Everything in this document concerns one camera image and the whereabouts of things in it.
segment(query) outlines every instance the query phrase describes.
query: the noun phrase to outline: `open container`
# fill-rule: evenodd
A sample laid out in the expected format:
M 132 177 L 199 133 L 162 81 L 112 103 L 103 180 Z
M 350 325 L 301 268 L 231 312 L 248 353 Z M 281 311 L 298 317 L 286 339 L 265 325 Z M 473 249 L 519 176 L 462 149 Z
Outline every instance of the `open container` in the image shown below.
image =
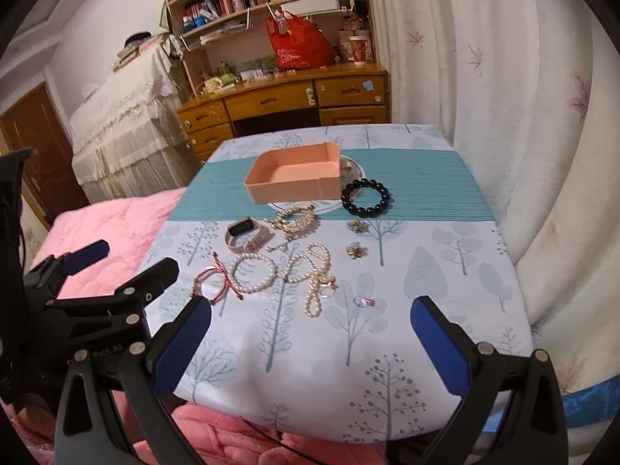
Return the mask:
M 269 150 L 256 158 L 244 184 L 260 204 L 339 199 L 340 147 L 325 142 Z

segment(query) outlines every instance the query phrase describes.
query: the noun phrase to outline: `tree print tablecloth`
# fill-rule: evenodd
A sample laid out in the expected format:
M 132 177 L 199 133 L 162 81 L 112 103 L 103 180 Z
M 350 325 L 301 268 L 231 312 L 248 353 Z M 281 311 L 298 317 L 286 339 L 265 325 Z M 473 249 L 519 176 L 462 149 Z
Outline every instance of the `tree print tablecloth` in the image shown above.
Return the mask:
M 139 269 L 164 257 L 179 262 L 178 281 L 147 307 L 151 331 L 179 313 L 193 277 L 212 264 L 213 251 L 226 262 L 234 258 L 224 243 L 232 220 L 275 214 L 268 205 L 249 203 L 247 158 L 320 141 L 338 143 L 368 178 L 383 181 L 393 208 L 365 219 L 367 231 L 356 234 L 346 226 L 353 217 L 338 202 L 317 202 L 316 229 L 286 251 L 262 251 L 278 266 L 274 285 L 244 301 L 228 296 L 213 309 L 212 325 L 176 394 L 277 430 L 335 441 L 373 442 L 439 429 L 459 399 L 447 393 L 411 329 L 414 298 L 431 296 L 473 341 L 489 341 L 500 351 L 529 355 L 532 338 L 497 225 L 435 126 L 314 127 L 222 144 Z M 375 200 L 368 191 L 357 203 Z M 271 244 L 280 240 L 277 234 Z M 290 258 L 312 241 L 330 250 L 338 286 L 315 319 L 302 310 L 307 282 L 281 278 Z M 356 241 L 366 254 L 352 260 L 346 247 Z M 266 270 L 260 262 L 244 262 L 237 277 L 251 284 Z M 208 280 L 203 293 L 219 283 Z

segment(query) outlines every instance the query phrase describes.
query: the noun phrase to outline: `watch face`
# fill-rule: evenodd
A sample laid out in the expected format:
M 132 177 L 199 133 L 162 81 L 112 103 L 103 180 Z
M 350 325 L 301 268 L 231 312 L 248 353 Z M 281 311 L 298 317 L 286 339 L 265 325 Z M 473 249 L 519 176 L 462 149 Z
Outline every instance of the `watch face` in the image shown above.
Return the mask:
M 254 229 L 254 222 L 250 217 L 243 218 L 234 224 L 228 226 L 228 233 L 231 236 L 240 236 L 243 233 L 247 233 Z

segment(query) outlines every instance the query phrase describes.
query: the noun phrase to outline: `white box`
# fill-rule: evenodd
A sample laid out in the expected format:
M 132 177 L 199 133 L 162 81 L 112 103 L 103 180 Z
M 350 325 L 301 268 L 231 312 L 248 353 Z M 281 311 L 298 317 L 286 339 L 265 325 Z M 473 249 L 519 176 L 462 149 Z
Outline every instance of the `white box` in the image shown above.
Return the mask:
M 330 10 L 340 10 L 340 0 L 298 0 L 287 2 L 281 5 L 282 11 L 291 14 L 305 16 L 318 12 L 329 12 Z

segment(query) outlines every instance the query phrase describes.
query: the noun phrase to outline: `desk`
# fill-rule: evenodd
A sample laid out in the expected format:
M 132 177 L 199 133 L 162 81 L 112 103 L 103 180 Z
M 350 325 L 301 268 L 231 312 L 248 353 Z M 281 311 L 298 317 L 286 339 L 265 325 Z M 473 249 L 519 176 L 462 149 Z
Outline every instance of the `desk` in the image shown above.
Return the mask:
M 190 299 L 191 281 L 217 251 L 229 264 L 226 227 L 250 215 L 273 218 L 253 205 L 243 179 L 256 155 L 272 148 L 336 141 L 365 177 L 384 183 L 393 207 L 364 219 L 367 231 L 338 201 L 314 202 L 319 217 L 287 251 L 260 253 L 278 266 L 274 285 L 229 294 L 213 307 L 211 327 L 176 394 L 210 409 L 281 431 L 335 441 L 399 439 L 440 429 L 459 399 L 446 391 L 409 323 L 412 300 L 429 295 L 473 341 L 502 353 L 529 356 L 532 337 L 515 269 L 491 212 L 463 161 L 435 126 L 381 124 L 312 127 L 231 140 L 215 152 L 184 193 L 139 270 L 164 257 L 179 263 L 179 279 L 146 308 L 151 332 Z M 360 206 L 377 202 L 365 189 Z M 281 233 L 268 245 L 281 242 Z M 303 312 L 308 282 L 283 281 L 292 256 L 318 242 L 331 253 L 338 286 L 322 313 Z M 346 247 L 359 242 L 365 256 Z M 296 268 L 304 273 L 307 265 Z M 242 263 L 244 285 L 265 277 L 266 264 Z M 208 279 L 213 296 L 221 278 Z
M 201 96 L 177 112 L 188 147 L 205 163 L 221 142 L 255 134 L 247 121 L 256 117 L 277 115 L 280 121 L 286 120 L 285 126 L 277 127 L 278 120 L 268 119 L 271 131 L 318 125 L 319 121 L 323 126 L 389 122 L 388 74 L 379 64 L 300 70 Z

